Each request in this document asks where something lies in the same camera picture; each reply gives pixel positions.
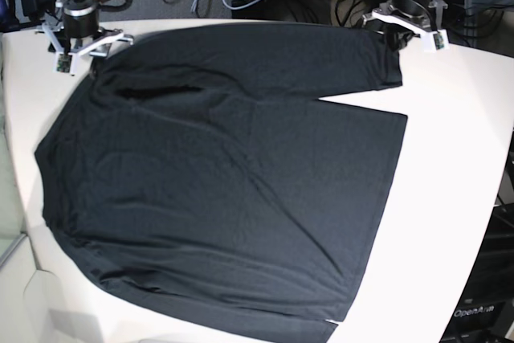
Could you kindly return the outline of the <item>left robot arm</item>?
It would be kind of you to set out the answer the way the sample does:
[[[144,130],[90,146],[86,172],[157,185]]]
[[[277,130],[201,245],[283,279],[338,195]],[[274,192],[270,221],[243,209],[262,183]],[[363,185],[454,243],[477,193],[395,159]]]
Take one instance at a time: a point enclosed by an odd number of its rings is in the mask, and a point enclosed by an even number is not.
[[[423,49],[437,52],[450,47],[443,14],[444,0],[384,0],[362,16],[362,25],[380,22],[380,32],[392,51],[404,49],[413,38],[421,39]]]

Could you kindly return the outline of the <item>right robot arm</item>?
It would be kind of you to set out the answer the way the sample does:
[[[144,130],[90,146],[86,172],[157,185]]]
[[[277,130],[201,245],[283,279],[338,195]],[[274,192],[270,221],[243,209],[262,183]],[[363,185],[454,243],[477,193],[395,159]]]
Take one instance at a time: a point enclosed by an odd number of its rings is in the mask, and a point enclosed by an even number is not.
[[[57,23],[52,26],[44,22],[37,27],[37,32],[49,40],[48,51],[55,56],[55,71],[73,76],[78,58],[89,56],[99,62],[108,57],[114,43],[132,45],[131,35],[100,26],[100,13],[121,12],[132,3],[133,0],[55,0],[60,13]]]

